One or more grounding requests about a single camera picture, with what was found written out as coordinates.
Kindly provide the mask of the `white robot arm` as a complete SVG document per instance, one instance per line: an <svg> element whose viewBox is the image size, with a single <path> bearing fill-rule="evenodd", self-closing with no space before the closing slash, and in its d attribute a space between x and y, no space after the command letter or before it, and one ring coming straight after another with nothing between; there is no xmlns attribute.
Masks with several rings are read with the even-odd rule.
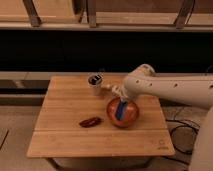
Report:
<svg viewBox="0 0 213 171"><path fill-rule="evenodd" d="M109 89L118 96L116 106L107 105L114 121L124 119L128 102L140 94L206 109L188 171L213 171L213 75L159 77L150 65L142 64L124 77L121 86Z"/></svg>

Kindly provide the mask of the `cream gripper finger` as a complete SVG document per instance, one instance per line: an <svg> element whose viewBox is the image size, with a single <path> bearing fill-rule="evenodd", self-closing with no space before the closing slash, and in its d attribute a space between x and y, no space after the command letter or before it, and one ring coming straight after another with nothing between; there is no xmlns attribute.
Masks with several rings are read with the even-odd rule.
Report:
<svg viewBox="0 0 213 171"><path fill-rule="evenodd" d="M107 90L107 91L109 91L112 94L117 95L117 96L121 95L121 88L117 85L107 84L107 85L103 86L102 89Z"/></svg>

